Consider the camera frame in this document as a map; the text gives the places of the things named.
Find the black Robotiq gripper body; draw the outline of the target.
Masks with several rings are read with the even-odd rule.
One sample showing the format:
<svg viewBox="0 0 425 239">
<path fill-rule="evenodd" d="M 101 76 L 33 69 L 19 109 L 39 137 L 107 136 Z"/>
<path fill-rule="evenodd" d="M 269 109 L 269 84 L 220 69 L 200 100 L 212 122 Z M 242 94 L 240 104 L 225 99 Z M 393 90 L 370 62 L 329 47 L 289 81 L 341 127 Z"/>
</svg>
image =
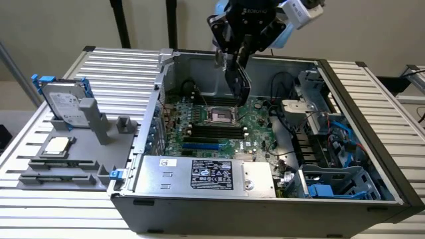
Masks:
<svg viewBox="0 0 425 239">
<path fill-rule="evenodd" d="M 229 0 L 226 21 L 233 35 L 260 35 L 276 18 L 278 4 L 278 0 Z"/>
</svg>

